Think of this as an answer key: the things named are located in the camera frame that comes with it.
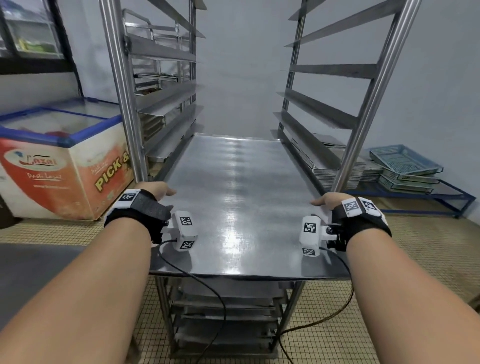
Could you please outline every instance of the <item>lazat logo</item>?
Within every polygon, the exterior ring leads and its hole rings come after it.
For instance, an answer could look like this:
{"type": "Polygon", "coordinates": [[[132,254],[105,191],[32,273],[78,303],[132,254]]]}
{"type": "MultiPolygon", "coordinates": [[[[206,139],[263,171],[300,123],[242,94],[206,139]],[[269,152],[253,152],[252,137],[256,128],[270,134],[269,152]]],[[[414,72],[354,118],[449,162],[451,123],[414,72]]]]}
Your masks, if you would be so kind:
{"type": "Polygon", "coordinates": [[[42,151],[13,149],[5,153],[4,157],[11,164],[27,170],[55,171],[62,169],[67,164],[64,159],[42,151]]]}

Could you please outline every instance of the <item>tiled floor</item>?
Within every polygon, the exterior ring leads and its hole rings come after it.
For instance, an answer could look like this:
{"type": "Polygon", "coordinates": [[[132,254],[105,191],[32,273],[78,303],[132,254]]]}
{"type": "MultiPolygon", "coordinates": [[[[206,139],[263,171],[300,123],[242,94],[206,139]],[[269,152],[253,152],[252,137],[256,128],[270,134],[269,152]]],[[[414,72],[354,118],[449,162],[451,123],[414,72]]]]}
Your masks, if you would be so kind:
{"type": "MultiPolygon", "coordinates": [[[[480,290],[480,227],[461,219],[388,216],[396,242],[430,274],[469,300],[480,290]]],[[[102,228],[101,222],[65,222],[28,219],[0,231],[0,242],[86,245],[102,228]]],[[[307,283],[292,326],[318,320],[334,312],[347,299],[349,282],[307,283]]],[[[168,358],[155,284],[149,280],[135,328],[142,363],[189,363],[168,358]]],[[[283,339],[295,363],[378,362],[355,299],[339,316],[321,326],[292,332],[283,339]]],[[[275,360],[207,359],[205,363],[285,363],[275,360]]]]}

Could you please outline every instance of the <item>blue plastic basket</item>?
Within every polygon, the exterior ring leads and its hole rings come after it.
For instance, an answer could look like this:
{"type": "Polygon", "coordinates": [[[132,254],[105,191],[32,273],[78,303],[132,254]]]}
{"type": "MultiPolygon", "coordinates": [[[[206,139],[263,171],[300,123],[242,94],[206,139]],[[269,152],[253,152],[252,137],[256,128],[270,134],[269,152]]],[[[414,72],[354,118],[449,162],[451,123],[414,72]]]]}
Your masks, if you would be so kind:
{"type": "Polygon", "coordinates": [[[399,174],[423,176],[444,170],[439,164],[421,156],[403,144],[371,148],[370,157],[375,162],[399,174]]]}

